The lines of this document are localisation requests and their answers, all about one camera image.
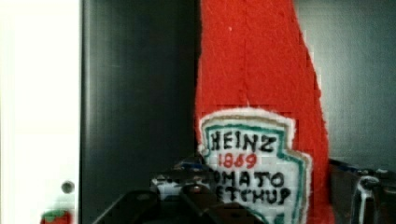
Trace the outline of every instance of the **dark background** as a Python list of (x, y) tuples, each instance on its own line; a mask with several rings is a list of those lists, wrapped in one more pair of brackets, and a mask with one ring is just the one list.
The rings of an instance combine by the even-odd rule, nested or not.
[[(198, 1), (82, 7), (81, 223), (195, 150)], [(331, 157), (396, 170), (396, 2), (299, 0)]]

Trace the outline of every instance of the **red object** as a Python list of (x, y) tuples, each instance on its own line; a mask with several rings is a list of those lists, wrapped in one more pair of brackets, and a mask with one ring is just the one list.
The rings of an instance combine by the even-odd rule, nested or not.
[(60, 217), (43, 217), (40, 224), (71, 224), (72, 222), (72, 215), (69, 212), (64, 212), (64, 214)]
[(296, 120), (292, 148), (311, 155), (307, 223), (334, 223), (328, 139), (316, 74), (291, 0), (203, 0), (199, 119), (221, 109), (255, 107)]

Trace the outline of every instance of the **white door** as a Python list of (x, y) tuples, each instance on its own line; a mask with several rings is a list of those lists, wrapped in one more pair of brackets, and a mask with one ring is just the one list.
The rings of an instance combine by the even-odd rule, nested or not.
[[(78, 208), (79, 0), (0, 0), (1, 223)], [(65, 194), (61, 185), (75, 184)]]

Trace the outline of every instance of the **green label border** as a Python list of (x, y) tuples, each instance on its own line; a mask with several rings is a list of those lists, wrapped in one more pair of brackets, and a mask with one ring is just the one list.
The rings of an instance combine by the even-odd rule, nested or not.
[[(298, 167), (299, 167), (299, 176), (301, 176), (302, 178), (299, 178), (299, 188), (297, 190), (297, 196), (296, 196), (296, 203), (294, 205), (294, 210), (292, 213), (292, 220), (293, 223), (297, 223), (297, 221), (299, 221), (299, 219), (301, 217), (299, 217), (299, 219), (296, 219), (297, 213), (299, 212), (298, 210), (298, 205), (301, 205), (301, 200), (302, 200), (302, 191), (304, 189), (304, 181), (306, 180), (306, 176), (305, 176), (305, 162), (304, 160), (301, 160), (299, 158), (293, 157), (291, 155), (288, 155), (284, 152), (284, 146), (285, 146), (285, 141), (287, 141), (287, 139), (285, 139), (285, 132), (281, 131), (281, 130), (276, 130), (276, 129), (267, 129), (267, 128), (263, 128), (263, 127), (258, 127), (258, 126), (248, 126), (246, 124), (226, 124), (226, 125), (212, 125), (209, 127), (205, 127), (205, 137), (206, 137), (206, 143), (207, 143), (207, 149), (209, 151), (209, 153), (207, 153), (207, 155), (204, 155), (204, 158), (208, 158), (211, 154), (211, 146), (210, 146), (210, 141), (209, 141), (209, 132), (213, 131), (213, 130), (220, 130), (220, 129), (226, 129), (226, 128), (235, 128), (238, 130), (248, 130), (248, 131), (253, 131), (253, 132), (259, 132), (259, 133), (264, 133), (264, 134), (268, 134), (268, 133), (272, 133), (272, 134), (277, 134), (279, 136), (279, 139), (281, 139), (279, 147), (277, 149), (277, 153), (276, 153), (276, 157), (283, 160), (283, 161), (291, 161), (291, 162), (295, 162)], [(262, 221), (265, 224), (269, 224), (269, 222), (266, 220), (266, 218), (258, 211), (249, 208), (248, 209), (251, 213), (259, 216)]]

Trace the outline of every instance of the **white label patch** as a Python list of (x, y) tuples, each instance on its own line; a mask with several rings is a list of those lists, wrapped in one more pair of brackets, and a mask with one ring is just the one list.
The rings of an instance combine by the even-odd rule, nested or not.
[(294, 121), (239, 108), (200, 121), (200, 153), (215, 170), (216, 194), (264, 223), (305, 223), (311, 158), (291, 150)]

